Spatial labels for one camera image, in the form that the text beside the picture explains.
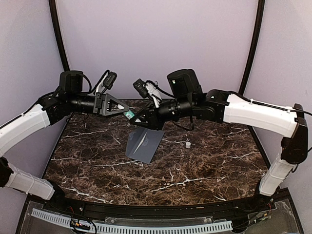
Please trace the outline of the green and white glue stick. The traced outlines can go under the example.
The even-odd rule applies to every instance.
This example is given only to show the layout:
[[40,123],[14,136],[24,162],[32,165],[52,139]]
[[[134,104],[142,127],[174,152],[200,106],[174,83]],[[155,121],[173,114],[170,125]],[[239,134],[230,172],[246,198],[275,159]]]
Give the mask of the green and white glue stick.
[[[118,109],[120,110],[124,110],[125,108],[123,106],[121,106],[120,104],[117,105]],[[123,112],[123,114],[129,119],[131,120],[135,114],[131,111],[131,110],[128,110],[126,112]]]

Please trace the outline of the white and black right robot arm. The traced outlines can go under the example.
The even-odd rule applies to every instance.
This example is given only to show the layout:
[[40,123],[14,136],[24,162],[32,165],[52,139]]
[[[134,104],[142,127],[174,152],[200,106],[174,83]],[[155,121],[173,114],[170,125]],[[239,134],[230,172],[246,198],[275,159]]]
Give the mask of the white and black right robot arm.
[[257,194],[249,200],[249,208],[260,211],[277,187],[309,152],[306,111],[299,104],[278,106],[248,99],[234,91],[213,89],[203,92],[192,69],[181,69],[167,76],[172,90],[170,100],[163,101],[162,90],[152,81],[138,79],[133,86],[150,102],[130,122],[151,130],[161,130],[167,121],[183,117],[218,123],[238,123],[280,134],[281,152],[259,183]]

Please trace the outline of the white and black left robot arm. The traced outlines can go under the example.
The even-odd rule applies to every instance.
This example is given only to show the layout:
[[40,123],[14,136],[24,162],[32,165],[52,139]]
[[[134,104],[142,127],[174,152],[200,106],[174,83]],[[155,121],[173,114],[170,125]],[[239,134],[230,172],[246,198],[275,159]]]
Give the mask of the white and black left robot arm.
[[33,133],[52,126],[72,112],[109,117],[123,114],[129,106],[106,93],[113,87],[117,74],[105,71],[95,87],[82,90],[88,80],[82,71],[65,71],[60,74],[55,91],[40,97],[27,111],[0,127],[0,186],[49,200],[57,212],[69,208],[62,190],[53,182],[38,178],[15,167],[4,157],[13,146]]

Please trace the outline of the grey paper envelope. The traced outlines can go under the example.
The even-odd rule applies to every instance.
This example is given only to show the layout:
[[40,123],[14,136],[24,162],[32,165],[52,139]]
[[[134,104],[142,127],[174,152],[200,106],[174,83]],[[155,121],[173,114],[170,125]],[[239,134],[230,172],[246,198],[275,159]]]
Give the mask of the grey paper envelope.
[[135,129],[128,135],[125,155],[128,158],[150,164],[164,134],[164,131],[143,127]]

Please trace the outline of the white glue stick cap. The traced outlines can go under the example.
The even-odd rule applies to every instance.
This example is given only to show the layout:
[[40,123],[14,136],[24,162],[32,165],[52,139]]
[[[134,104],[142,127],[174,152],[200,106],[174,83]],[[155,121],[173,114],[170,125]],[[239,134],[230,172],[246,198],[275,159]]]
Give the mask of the white glue stick cap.
[[190,149],[190,148],[191,148],[191,143],[190,143],[190,142],[186,142],[185,147],[186,147],[187,149]]

